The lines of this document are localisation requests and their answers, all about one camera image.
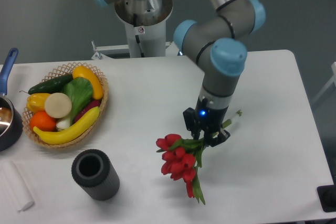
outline white paper towel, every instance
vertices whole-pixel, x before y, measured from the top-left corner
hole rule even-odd
[[[6,188],[17,211],[25,211],[34,204],[34,199],[13,161],[2,166]]]

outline tabletop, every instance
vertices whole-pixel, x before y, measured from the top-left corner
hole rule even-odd
[[[28,90],[64,62],[14,65],[8,98],[22,113]],[[274,223],[336,217],[323,212],[316,188],[332,184],[294,55],[249,52],[226,117],[241,109],[224,144],[207,148],[199,178],[206,205],[187,197],[185,183],[161,174],[155,141],[189,138],[182,112],[194,108],[203,73],[184,56],[89,61],[109,82],[102,120],[82,142],[64,150],[22,135],[0,153],[13,160],[35,200],[17,213],[0,186],[1,223]],[[89,197],[71,177],[82,151],[110,158],[120,189],[107,201]]]

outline saucepan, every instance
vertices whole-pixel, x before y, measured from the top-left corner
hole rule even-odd
[[[19,51],[12,48],[0,72],[0,151],[11,147],[22,134],[22,119],[6,97],[7,81]]]

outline tulip bouquet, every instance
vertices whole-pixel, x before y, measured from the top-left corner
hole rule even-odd
[[[241,110],[235,116],[226,120],[222,127],[225,129],[242,115]],[[156,145],[160,148],[156,152],[163,152],[162,159],[165,161],[161,168],[163,175],[171,174],[173,180],[183,179],[186,183],[187,194],[190,198],[196,198],[198,203],[205,204],[198,168],[202,167],[202,152],[205,148],[204,139],[183,139],[180,135],[169,134],[159,138]]]

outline flower petal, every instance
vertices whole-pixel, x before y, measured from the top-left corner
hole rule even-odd
[[[196,171],[194,168],[189,168],[187,170],[184,170],[183,175],[182,175],[183,180],[186,183],[193,181],[195,176],[196,176]]]
[[[185,154],[185,149],[183,147],[178,147],[174,150],[174,155],[176,158],[181,159]]]
[[[173,162],[170,167],[171,173],[180,173],[184,170],[183,164],[181,162]]]
[[[196,158],[192,154],[185,154],[182,157],[182,164],[183,164],[184,169],[193,167],[195,163],[196,163]]]
[[[156,145],[162,150],[168,151],[169,146],[164,138],[158,138],[158,140],[156,141]]]
[[[161,172],[162,172],[163,175],[166,175],[166,174],[170,173],[169,172],[169,166],[170,165],[171,165],[171,162],[166,162],[166,163],[163,164],[163,166],[161,168]]]
[[[187,182],[187,193],[189,198],[195,198],[194,192],[193,192],[193,183]]]
[[[177,134],[168,134],[167,136],[164,137],[166,139],[168,146],[172,146],[177,140],[181,139],[182,137]]]
[[[181,179],[183,176],[183,171],[180,173],[172,173],[172,175],[170,176],[171,179],[173,180],[179,180]]]
[[[165,161],[173,161],[176,159],[176,156],[174,155],[173,152],[167,151],[162,154],[162,159]]]

